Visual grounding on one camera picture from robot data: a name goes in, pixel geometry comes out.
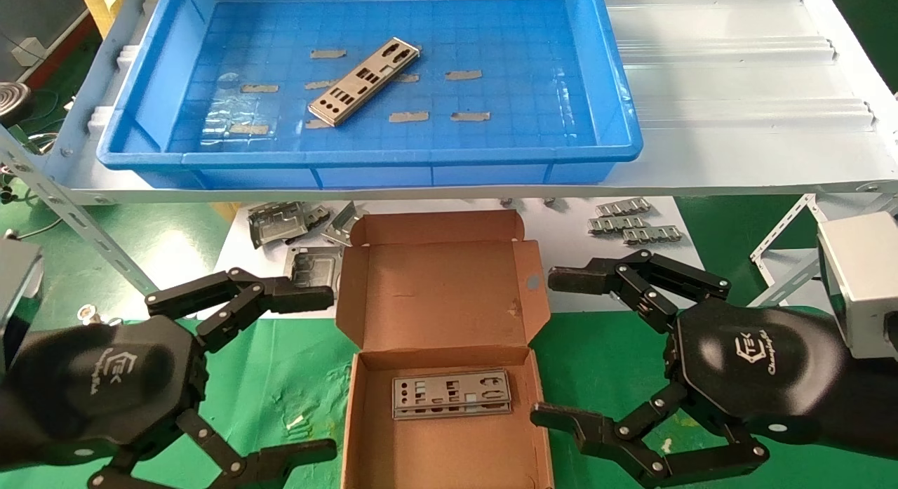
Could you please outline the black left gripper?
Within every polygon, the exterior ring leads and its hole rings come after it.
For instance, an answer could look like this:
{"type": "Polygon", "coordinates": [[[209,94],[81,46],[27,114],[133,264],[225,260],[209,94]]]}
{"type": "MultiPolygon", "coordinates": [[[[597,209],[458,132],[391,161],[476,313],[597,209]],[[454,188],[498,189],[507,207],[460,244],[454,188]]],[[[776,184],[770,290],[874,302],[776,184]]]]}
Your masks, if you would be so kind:
{"type": "Polygon", "coordinates": [[[151,319],[80,325],[25,336],[14,358],[14,467],[71,466],[112,457],[89,488],[166,488],[135,478],[185,434],[220,469],[209,488],[283,488],[294,469],[334,460],[331,438],[240,456],[196,409],[204,400],[205,352],[214,354],[267,312],[318,312],[330,286],[296,286],[241,268],[148,294],[151,319]],[[172,320],[217,307],[196,339],[172,320]]]}

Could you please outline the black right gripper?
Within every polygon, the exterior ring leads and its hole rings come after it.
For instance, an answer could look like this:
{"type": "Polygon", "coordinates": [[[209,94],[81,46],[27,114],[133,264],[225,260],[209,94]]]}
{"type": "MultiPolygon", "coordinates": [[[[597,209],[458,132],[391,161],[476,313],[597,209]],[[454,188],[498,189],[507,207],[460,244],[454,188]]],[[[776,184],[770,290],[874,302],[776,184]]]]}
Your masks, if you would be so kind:
{"type": "Polygon", "coordinates": [[[730,292],[728,279],[648,250],[594,257],[582,268],[553,267],[547,285],[615,296],[655,332],[670,333],[673,383],[622,421],[551,403],[532,406],[530,422],[570,434],[580,454],[618,464],[644,488],[661,488],[753,473],[770,454],[750,434],[849,447],[843,385],[850,353],[828,317],[736,307],[721,301],[730,292]],[[664,290],[700,303],[678,316],[664,290]],[[651,450],[645,435],[682,407],[727,444],[669,455],[651,450]]]}

